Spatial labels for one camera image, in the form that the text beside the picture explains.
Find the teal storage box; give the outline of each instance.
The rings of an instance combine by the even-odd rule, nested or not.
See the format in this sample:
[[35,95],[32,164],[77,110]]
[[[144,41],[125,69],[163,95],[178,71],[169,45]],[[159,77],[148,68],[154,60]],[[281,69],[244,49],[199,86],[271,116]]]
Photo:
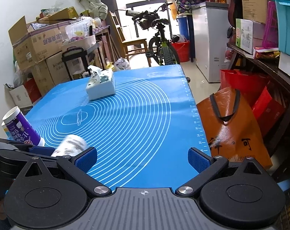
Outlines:
[[273,0],[276,2],[279,50],[290,55],[290,0]]

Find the red bucket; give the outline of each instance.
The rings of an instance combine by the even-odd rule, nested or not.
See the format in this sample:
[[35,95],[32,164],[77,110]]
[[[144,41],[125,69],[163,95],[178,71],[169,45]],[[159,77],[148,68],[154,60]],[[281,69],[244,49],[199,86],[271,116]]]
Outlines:
[[172,43],[174,49],[176,49],[180,62],[187,62],[190,60],[190,41]]

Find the tiled floor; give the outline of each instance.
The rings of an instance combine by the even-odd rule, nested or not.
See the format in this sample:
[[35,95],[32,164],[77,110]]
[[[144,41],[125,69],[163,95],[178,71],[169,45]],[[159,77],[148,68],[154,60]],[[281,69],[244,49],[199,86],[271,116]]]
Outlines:
[[[144,54],[135,55],[130,58],[130,66],[132,69],[148,67],[147,59]],[[152,60],[151,66],[155,67],[158,64]],[[217,92],[220,83],[208,83],[204,75],[196,65],[196,62],[181,63],[185,76],[190,77],[190,89],[196,103],[201,102],[212,93]]]

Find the blue gripper pad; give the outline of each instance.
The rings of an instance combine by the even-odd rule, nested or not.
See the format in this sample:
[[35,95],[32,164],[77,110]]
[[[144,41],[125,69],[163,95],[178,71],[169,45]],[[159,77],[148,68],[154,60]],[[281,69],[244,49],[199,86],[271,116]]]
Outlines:
[[40,147],[40,146],[33,146],[29,148],[29,152],[33,154],[51,156],[54,152],[55,148],[53,147]]
[[97,162],[97,150],[89,147],[74,158],[74,165],[87,173]]
[[190,148],[187,154],[188,163],[198,172],[201,173],[208,168],[213,162],[213,158],[204,154],[196,148]]

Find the blue silicone mat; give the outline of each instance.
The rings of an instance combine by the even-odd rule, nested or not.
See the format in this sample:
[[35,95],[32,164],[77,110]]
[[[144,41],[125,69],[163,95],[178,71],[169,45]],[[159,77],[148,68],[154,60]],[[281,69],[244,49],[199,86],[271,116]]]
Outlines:
[[114,73],[116,94],[89,101],[88,78],[53,88],[26,118],[57,147],[68,134],[97,148],[90,176],[116,187],[171,187],[198,173],[187,152],[210,150],[180,65]]

